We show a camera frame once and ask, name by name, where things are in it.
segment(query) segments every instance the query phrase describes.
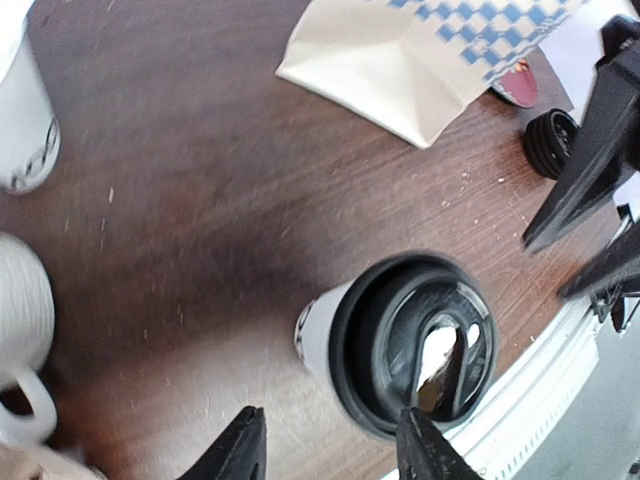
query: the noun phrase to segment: cup rim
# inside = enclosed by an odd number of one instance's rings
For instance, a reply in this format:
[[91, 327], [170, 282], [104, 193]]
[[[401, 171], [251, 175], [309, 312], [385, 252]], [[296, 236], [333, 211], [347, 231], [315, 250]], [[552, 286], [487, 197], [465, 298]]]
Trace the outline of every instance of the cup rim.
[[440, 267], [444, 266], [445, 268], [452, 270], [460, 277], [460, 279], [464, 283], [473, 288], [475, 293], [480, 297], [484, 305], [489, 310], [488, 318], [490, 324], [493, 327], [495, 338], [494, 343], [496, 348], [493, 348], [490, 354], [489, 362], [487, 365], [488, 374], [484, 385], [482, 385], [480, 390], [477, 392], [477, 400], [475, 404], [472, 404], [464, 414], [462, 414], [455, 420], [452, 420], [450, 422], [434, 423], [438, 423], [439, 425], [445, 426], [448, 429], [453, 428], [456, 425], [459, 425], [460, 423], [467, 420], [480, 403], [480, 399], [484, 397], [485, 393], [493, 383], [493, 375], [498, 360], [498, 330], [491, 309], [489, 308], [484, 297], [481, 295], [477, 285], [477, 281], [475, 281], [475, 279], [473, 279], [449, 257], [429, 251], [412, 251], [388, 257], [369, 267], [353, 282], [349, 290], [340, 301], [340, 304], [338, 305], [338, 308], [334, 315], [331, 332], [329, 335], [329, 374], [338, 399], [340, 400], [340, 403], [347, 411], [349, 416], [353, 418], [356, 423], [358, 423], [365, 430], [375, 434], [378, 437], [386, 439], [395, 438], [397, 423], [385, 420], [384, 418], [373, 412], [357, 393], [354, 387], [355, 382], [351, 377], [351, 374], [348, 371], [346, 365], [346, 336], [347, 330], [350, 326], [351, 316], [356, 307], [356, 304], [367, 291], [367, 289], [371, 287], [372, 283], [389, 270], [399, 267], [403, 264], [414, 262], [431, 263]]

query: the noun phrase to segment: white plastic edge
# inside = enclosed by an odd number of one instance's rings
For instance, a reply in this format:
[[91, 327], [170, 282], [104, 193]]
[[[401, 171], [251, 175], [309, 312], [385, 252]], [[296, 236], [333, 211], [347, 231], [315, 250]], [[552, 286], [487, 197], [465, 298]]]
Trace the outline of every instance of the white plastic edge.
[[0, 83], [16, 58], [33, 0], [0, 1]]

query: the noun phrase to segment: wooden table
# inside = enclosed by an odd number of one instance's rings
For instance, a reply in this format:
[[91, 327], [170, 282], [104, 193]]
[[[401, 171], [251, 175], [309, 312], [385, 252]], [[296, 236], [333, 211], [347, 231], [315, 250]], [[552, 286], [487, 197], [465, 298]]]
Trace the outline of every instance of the wooden table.
[[394, 446], [305, 373], [292, 343], [303, 306], [386, 255], [438, 250], [479, 278], [502, 372], [611, 236], [609, 211], [535, 258], [521, 249], [551, 183], [518, 132], [566, 101], [544, 59], [533, 112], [485, 95], [420, 151], [275, 78], [306, 3], [32, 12], [63, 146], [41, 189], [0, 196], [0, 228], [53, 282], [56, 443], [80, 444], [111, 479], [177, 477], [246, 404], [266, 407], [270, 478], [377, 479]]

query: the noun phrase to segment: rubber wheel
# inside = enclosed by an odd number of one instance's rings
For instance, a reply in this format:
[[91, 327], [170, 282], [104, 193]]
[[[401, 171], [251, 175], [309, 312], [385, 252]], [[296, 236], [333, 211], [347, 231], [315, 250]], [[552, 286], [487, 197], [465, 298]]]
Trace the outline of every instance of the rubber wheel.
[[557, 180], [571, 159], [578, 126], [565, 111], [554, 108], [529, 122], [524, 133], [524, 153], [541, 176]]

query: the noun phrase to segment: white paper cup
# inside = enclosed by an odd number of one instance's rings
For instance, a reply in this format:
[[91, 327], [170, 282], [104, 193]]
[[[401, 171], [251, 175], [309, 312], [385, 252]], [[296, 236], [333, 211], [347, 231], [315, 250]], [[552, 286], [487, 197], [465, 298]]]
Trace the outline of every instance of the white paper cup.
[[386, 438], [411, 406], [448, 427], [468, 418], [499, 350], [475, 281], [430, 253], [385, 259], [324, 293], [300, 314], [294, 343], [349, 416]]
[[0, 186], [27, 193], [45, 181], [60, 150], [60, 131], [26, 35], [0, 80]]
[[0, 403], [0, 443], [37, 445], [57, 421], [51, 396], [36, 375], [51, 348], [54, 306], [38, 257], [20, 240], [0, 233], [0, 392], [20, 387], [32, 415], [15, 415]]

